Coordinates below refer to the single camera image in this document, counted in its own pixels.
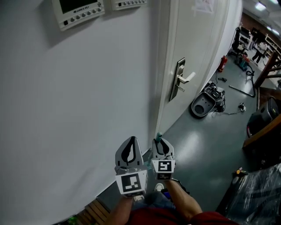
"white shoe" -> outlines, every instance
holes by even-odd
[[[164,185],[161,183],[158,183],[154,188],[154,190],[158,192],[160,192],[162,189],[164,189]]]
[[[138,196],[135,196],[133,199],[135,200],[135,202],[137,202],[139,200],[144,199],[144,196],[143,195],[138,195]]]

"door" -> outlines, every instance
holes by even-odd
[[[200,11],[199,8],[197,10],[195,2],[209,3],[213,10]],[[170,10],[170,20],[174,22],[169,23],[169,35],[173,36],[171,34],[173,30],[175,33],[173,51],[170,51],[170,54],[167,51],[171,66],[168,72],[164,73],[161,97],[164,103],[162,105],[160,103],[156,128],[162,133],[176,122],[200,92],[217,52],[229,6],[229,0],[179,0],[176,3],[176,6],[171,5]],[[180,83],[181,88],[170,101],[177,63],[183,58],[185,65],[182,77],[186,79],[193,72],[196,75],[188,83]]]

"door handle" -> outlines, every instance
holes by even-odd
[[[185,65],[185,58],[181,59],[180,61],[177,62],[177,67],[176,67],[176,72],[175,72],[175,77],[174,77],[174,82],[173,82],[173,87],[172,87],[172,92],[170,96],[170,101],[177,95],[178,90],[184,92],[185,89],[180,87],[180,83],[187,83],[189,82],[195,75],[195,72],[192,72],[188,78],[183,78],[184,74],[184,65]]]
[[[188,76],[188,78],[184,79],[182,76],[178,76],[178,79],[180,80],[181,83],[185,84],[189,82],[195,75],[196,73],[192,72],[191,75]]]

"white wall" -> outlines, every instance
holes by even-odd
[[[214,58],[213,65],[210,69],[210,72],[202,88],[208,83],[208,81],[213,76],[214,72],[216,71],[216,69],[220,64],[221,58],[224,55],[227,55],[228,51],[230,50],[233,37],[235,35],[235,29],[240,24],[242,10],[243,10],[242,0],[229,0],[227,20],[221,38],[221,42],[218,51],[216,53],[216,56]]]
[[[115,152],[155,132],[158,1],[61,32],[51,0],[0,8],[0,224],[49,225],[114,180]]]

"black pants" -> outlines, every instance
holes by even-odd
[[[259,50],[256,51],[255,56],[252,58],[252,60],[254,61],[256,58],[258,58],[258,60],[256,61],[257,63],[259,63],[260,58],[262,57],[263,54],[261,54],[259,52]]]

